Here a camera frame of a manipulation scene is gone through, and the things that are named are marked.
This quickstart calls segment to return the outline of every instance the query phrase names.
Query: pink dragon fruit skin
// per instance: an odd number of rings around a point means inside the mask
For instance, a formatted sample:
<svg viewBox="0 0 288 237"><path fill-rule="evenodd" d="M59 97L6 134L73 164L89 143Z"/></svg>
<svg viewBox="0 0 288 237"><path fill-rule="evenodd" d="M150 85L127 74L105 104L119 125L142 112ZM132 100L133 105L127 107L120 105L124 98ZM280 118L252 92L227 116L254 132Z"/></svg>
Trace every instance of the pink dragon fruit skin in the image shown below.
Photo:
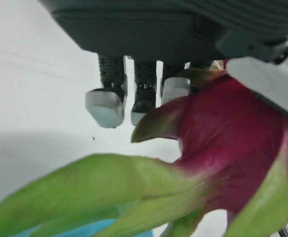
<svg viewBox="0 0 288 237"><path fill-rule="evenodd" d="M148 124L158 117L157 126ZM151 132L161 124L167 129ZM177 139L181 158L175 162L191 175L210 176L217 190L206 211L223 208L234 214L253 197L283 146L288 147L288 118L261 102L224 74L201 92L152 111L135 130L135 141L154 137Z"/></svg>

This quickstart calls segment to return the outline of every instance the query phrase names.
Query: dragon fruit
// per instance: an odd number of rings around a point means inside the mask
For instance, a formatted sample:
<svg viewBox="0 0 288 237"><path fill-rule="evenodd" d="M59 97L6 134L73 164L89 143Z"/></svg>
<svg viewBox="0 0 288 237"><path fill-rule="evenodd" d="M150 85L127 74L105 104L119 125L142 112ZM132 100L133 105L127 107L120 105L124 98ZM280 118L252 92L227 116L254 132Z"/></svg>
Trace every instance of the dragon fruit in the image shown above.
<svg viewBox="0 0 288 237"><path fill-rule="evenodd" d="M227 74L194 76L204 89L151 111L132 136L177 139L180 159L76 161L2 201L0 237L36 226L32 237L52 236L108 218L117 220L95 237L130 237L164 223L162 237L188 237L219 208L235 215L225 237L267 237L281 228L288 221L288 118Z"/></svg>

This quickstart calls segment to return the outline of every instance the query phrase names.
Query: white backdrop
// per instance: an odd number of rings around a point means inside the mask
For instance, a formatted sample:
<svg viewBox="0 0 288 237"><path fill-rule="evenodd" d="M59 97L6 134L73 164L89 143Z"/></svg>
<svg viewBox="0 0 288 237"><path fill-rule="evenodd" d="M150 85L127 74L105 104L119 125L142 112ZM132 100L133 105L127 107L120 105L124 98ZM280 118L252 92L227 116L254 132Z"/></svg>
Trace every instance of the white backdrop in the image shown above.
<svg viewBox="0 0 288 237"><path fill-rule="evenodd" d="M176 141L130 143L132 60L127 74L124 123L117 129L98 127L84 108L85 92L100 87L97 55L81 50L37 1L0 0L0 200L92 153L178 158ZM209 213L193 236L220 237L225 225L224 211Z"/></svg>

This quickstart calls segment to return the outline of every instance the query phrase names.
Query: blue object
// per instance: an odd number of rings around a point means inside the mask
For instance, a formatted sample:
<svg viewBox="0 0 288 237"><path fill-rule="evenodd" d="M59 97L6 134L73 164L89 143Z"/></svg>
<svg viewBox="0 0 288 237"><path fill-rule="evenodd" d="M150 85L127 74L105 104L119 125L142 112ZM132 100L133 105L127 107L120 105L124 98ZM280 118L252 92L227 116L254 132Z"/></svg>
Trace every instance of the blue object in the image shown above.
<svg viewBox="0 0 288 237"><path fill-rule="evenodd" d="M115 220L102 220L98 222L94 222L76 229L73 229L71 231L61 233L54 235L52 237L90 237L93 236L95 233L103 230L107 226L111 225ZM28 237L37 227L34 227L32 229L26 230L24 232L21 232L20 234L13 235L11 237ZM152 231L141 233L135 237L154 237L154 234Z"/></svg>

